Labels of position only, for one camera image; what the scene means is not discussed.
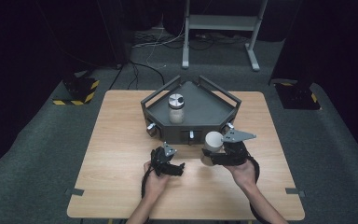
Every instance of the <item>forearm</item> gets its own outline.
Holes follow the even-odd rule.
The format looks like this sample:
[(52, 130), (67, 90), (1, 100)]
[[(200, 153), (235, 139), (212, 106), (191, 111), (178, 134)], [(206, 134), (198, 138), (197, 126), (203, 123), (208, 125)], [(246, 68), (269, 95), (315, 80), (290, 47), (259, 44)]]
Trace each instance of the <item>forearm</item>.
[(241, 186), (242, 191), (245, 193), (249, 202), (253, 208), (269, 223), (287, 223), (281, 214), (267, 201), (264, 195), (260, 192), (257, 185), (243, 185)]
[(156, 200), (157, 198), (147, 195), (144, 196), (133, 211), (130, 218), (127, 220), (127, 224), (145, 223), (150, 215), (150, 212), (152, 211), (154, 204), (156, 203)]

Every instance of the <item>jar lid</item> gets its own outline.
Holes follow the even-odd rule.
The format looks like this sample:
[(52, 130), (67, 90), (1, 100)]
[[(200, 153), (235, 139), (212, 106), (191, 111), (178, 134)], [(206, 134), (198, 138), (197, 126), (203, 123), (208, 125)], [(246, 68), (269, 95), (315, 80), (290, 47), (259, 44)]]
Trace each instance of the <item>jar lid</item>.
[(181, 94), (172, 94), (168, 100), (170, 108), (172, 109), (180, 109), (185, 105), (185, 99)]

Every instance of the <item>human arm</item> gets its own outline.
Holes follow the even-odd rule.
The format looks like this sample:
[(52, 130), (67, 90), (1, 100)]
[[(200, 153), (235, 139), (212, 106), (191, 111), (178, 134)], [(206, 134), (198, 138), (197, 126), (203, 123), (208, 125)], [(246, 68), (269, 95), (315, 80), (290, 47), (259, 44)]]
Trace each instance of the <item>human arm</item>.
[[(150, 164), (150, 161), (144, 164), (145, 173), (149, 170)], [(165, 190), (169, 179), (169, 175), (161, 174), (157, 176), (154, 170), (150, 172), (145, 184), (145, 196), (132, 212), (130, 218), (127, 220), (127, 224), (140, 224), (147, 221), (156, 201)]]
[(287, 223), (282, 215), (267, 201), (255, 183), (255, 167), (250, 161), (239, 166), (225, 166), (232, 174), (258, 215), (269, 223)]

